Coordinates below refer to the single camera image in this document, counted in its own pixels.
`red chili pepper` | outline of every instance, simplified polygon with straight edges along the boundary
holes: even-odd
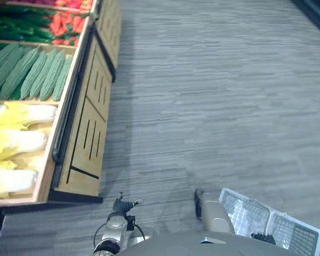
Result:
[[[74,26],[74,28],[73,28],[73,31],[76,33],[76,31],[77,31],[77,27],[78,27],[78,25],[80,24],[80,22],[81,22],[81,18],[80,18],[80,16],[75,16],[74,18],[73,18],[73,26]]]
[[[67,29],[62,27],[58,30],[58,33],[55,36],[64,35],[66,32],[67,32]]]
[[[59,13],[53,16],[53,23],[58,31],[61,27],[61,15]]]
[[[62,44],[63,43],[63,39],[55,39],[52,41],[52,44]]]
[[[81,22],[79,23],[77,29],[76,29],[76,32],[77,33],[81,33],[82,30],[83,30],[83,27],[84,27],[84,22],[85,22],[85,19],[82,19]]]
[[[73,15],[70,12],[66,12],[66,23],[73,24]]]
[[[54,35],[56,35],[58,33],[58,30],[57,30],[54,23],[50,23],[49,28],[51,29],[51,31],[53,32]]]
[[[65,29],[65,31],[68,31],[68,28],[66,27],[66,17],[62,17],[61,18],[61,22],[62,22],[62,28]]]

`wooden produce bin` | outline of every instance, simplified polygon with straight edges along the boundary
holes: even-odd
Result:
[[[61,156],[55,157],[61,160],[55,170],[54,195],[67,192],[97,197],[99,192],[111,74],[93,34],[83,64],[70,112],[63,124],[65,130],[59,143]]]
[[[100,12],[98,20],[103,20],[104,15],[107,14]],[[38,152],[43,156],[43,162],[35,188],[30,194],[0,199],[0,207],[102,202],[99,188],[113,75],[93,23],[92,17],[86,18],[77,47],[21,42],[48,51],[66,49],[67,53],[73,54],[73,61],[59,102],[22,101],[56,105],[58,110],[48,131],[43,126],[31,127],[43,129],[48,134],[45,150]],[[14,161],[20,167],[19,163],[26,164],[28,158],[18,154]]]
[[[114,82],[122,31],[122,15],[117,0],[103,0],[95,27]]]

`plastic basket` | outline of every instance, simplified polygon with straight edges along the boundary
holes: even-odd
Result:
[[[231,218],[237,235],[270,234],[277,246],[302,256],[319,256],[319,229],[228,188],[223,188],[219,201]]]

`wooden panel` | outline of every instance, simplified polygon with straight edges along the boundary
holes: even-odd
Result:
[[[91,103],[86,100],[72,166],[92,175],[100,176],[107,124]]]
[[[63,186],[63,192],[74,194],[98,196],[100,190],[100,179],[93,178],[86,174],[71,170],[69,183]]]
[[[88,84],[86,96],[95,109],[108,120],[111,74],[101,51],[96,51],[91,76],[94,79]]]
[[[111,76],[107,74],[107,66],[102,58],[101,48],[97,39],[94,37],[90,45],[88,61],[85,67],[81,91],[78,98],[76,113],[73,126],[71,128],[67,152],[65,155],[60,183],[57,191],[78,193],[83,195],[97,195],[99,185],[92,190],[87,191],[87,184],[100,180],[102,172],[103,151],[106,138],[106,121],[101,113],[108,111],[108,107],[95,106],[102,103],[104,99],[102,80],[101,99],[98,100],[100,90],[100,77],[111,81]],[[109,103],[110,91],[105,96],[106,104]],[[73,180],[73,173],[80,173],[86,176],[88,183],[80,183]]]
[[[115,68],[118,63],[121,27],[122,16],[117,0],[104,0],[96,28]]]

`gray carpet floor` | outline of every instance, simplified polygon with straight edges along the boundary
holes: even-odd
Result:
[[[91,255],[123,190],[137,223],[195,229],[195,187],[320,228],[320,31],[289,0],[123,0],[104,203],[6,217],[0,255]]]

